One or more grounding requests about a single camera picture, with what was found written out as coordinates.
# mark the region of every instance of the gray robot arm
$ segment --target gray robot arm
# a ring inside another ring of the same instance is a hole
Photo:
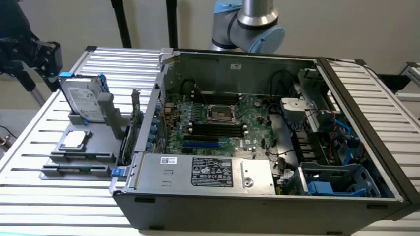
[[[274,0],[219,0],[211,50],[275,53],[284,39]]]

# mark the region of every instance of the blue latch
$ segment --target blue latch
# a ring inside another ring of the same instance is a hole
[[[111,172],[111,177],[112,178],[122,178],[126,177],[126,168],[115,168]]]
[[[72,78],[75,76],[74,72],[62,72],[59,77]]]

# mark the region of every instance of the barcode sticker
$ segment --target barcode sticker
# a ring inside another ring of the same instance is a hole
[[[176,165],[178,157],[162,157],[160,164],[163,165]]]

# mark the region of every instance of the motherboard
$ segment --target motherboard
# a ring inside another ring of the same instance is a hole
[[[167,153],[267,159],[274,131],[264,98],[196,95],[167,96]]]

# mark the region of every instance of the blue drive bracket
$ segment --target blue drive bracket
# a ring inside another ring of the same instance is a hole
[[[367,189],[362,188],[355,192],[335,192],[330,182],[314,181],[308,184],[310,194],[322,196],[343,196],[343,197],[363,197],[367,194]]]

